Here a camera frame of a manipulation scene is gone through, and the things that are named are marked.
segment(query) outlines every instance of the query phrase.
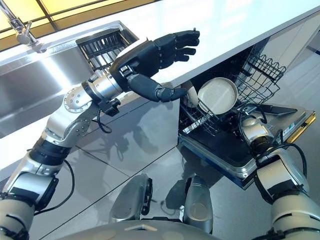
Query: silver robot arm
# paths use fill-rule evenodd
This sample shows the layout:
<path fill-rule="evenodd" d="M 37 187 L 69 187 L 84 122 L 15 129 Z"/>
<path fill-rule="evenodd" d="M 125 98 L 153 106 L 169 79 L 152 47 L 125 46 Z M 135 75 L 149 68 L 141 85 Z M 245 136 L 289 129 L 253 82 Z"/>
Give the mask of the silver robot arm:
<path fill-rule="evenodd" d="M 255 184 L 262 198 L 272 205 L 272 229 L 262 239 L 320 239 L 320 207 L 308 196 L 307 166 L 302 150 L 292 143 L 278 145 L 263 119 L 246 116 L 242 134 L 256 155 Z M 300 152 L 303 174 L 283 147 L 296 147 Z"/>
<path fill-rule="evenodd" d="M 111 75 L 95 75 L 93 80 L 74 87 L 64 96 L 40 139 L 21 159 L 4 186 L 0 200 L 0 239 L 2 235 L 26 238 L 35 211 L 44 209 L 55 192 L 59 182 L 56 175 L 64 159 L 97 115 L 100 108 L 83 85 L 90 88 L 96 99 L 108 100 L 109 104 L 122 92 Z"/>
<path fill-rule="evenodd" d="M 194 29 L 147 40 L 118 57 L 110 73 L 98 71 L 64 96 L 0 194 L 0 239 L 28 239 L 35 211 L 44 209 L 55 192 L 64 159 L 97 114 L 119 112 L 116 96 L 134 91 L 154 102 L 169 102 L 186 94 L 182 88 L 163 87 L 150 77 L 174 62 L 188 61 L 196 50 L 186 46 L 197 46 L 199 36 Z"/>

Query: kitchen counter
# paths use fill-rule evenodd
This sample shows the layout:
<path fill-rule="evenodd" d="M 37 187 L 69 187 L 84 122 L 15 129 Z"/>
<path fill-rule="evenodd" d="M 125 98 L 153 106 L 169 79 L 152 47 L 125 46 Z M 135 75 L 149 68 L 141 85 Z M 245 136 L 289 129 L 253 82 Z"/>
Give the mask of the kitchen counter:
<path fill-rule="evenodd" d="M 290 0 L 163 0 L 116 13 L 40 38 L 47 44 L 70 32 L 121 21 L 138 38 L 153 40 L 165 34 L 191 30 L 200 31 L 197 53 L 188 62 L 177 62 L 161 70 L 153 78 L 176 87 L 247 47 L 283 30 L 320 10 L 318 0 L 292 4 Z M 0 59 L 30 51 L 20 45 L 0 52 Z M 123 93 L 122 105 L 137 96 Z M 39 138 L 48 117 L 34 122 L 0 139 L 0 169 L 16 163 Z M 0 172 L 0 181 L 12 170 Z"/>

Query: dishwasher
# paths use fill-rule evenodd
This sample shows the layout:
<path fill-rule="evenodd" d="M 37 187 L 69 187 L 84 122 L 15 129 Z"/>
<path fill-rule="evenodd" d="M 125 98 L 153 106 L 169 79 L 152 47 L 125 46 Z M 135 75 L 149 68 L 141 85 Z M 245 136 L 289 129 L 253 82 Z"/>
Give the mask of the dishwasher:
<path fill-rule="evenodd" d="M 262 49 L 257 45 L 249 47 L 190 79 L 196 92 L 216 77 L 235 83 L 238 97 L 231 110 L 215 115 L 200 99 L 202 108 L 184 99 L 179 109 L 179 143 L 244 190 L 253 183 L 257 165 L 238 133 L 236 116 L 243 104 L 259 104 L 265 112 L 267 128 L 274 136 L 282 130 L 286 143 L 293 143 L 316 119 L 314 111 L 303 107 L 269 103 L 280 90 L 277 83 L 286 67 L 261 55 Z M 257 118 L 261 116 L 254 107 L 248 106 L 245 111 Z"/>

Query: dish rack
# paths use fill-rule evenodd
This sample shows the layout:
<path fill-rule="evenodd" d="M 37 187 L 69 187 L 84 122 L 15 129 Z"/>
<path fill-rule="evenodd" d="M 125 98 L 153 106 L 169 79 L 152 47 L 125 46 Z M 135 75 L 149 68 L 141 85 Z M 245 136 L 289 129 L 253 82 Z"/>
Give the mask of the dish rack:
<path fill-rule="evenodd" d="M 239 72 L 227 72 L 223 76 L 216 76 L 230 79 L 235 83 L 238 98 L 234 107 L 226 113 L 215 115 L 200 99 L 198 101 L 202 108 L 199 104 L 194 106 L 187 97 L 180 104 L 179 131 L 189 134 L 201 127 L 213 137 L 216 136 L 225 125 L 232 126 L 237 109 L 243 104 L 262 104 L 274 96 L 280 90 L 277 82 L 285 71 L 285 66 L 280 66 L 266 55 L 251 52 Z"/>
<path fill-rule="evenodd" d="M 76 40 L 93 71 L 108 72 L 118 54 L 135 42 L 118 28 L 110 28 Z"/>

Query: white plate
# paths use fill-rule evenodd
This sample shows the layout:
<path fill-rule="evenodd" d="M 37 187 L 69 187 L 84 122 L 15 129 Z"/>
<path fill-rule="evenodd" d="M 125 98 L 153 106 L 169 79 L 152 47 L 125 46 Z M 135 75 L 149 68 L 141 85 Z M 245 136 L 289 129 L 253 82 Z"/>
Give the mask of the white plate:
<path fill-rule="evenodd" d="M 181 84 L 181 87 L 184 88 L 187 92 L 187 95 L 183 97 L 182 102 L 189 108 L 194 108 L 198 106 L 198 95 L 197 91 L 190 80 Z"/>
<path fill-rule="evenodd" d="M 207 81 L 199 90 L 199 107 L 208 112 L 208 109 L 216 115 L 229 111 L 236 103 L 238 90 L 236 85 L 224 77 L 216 77 Z"/>

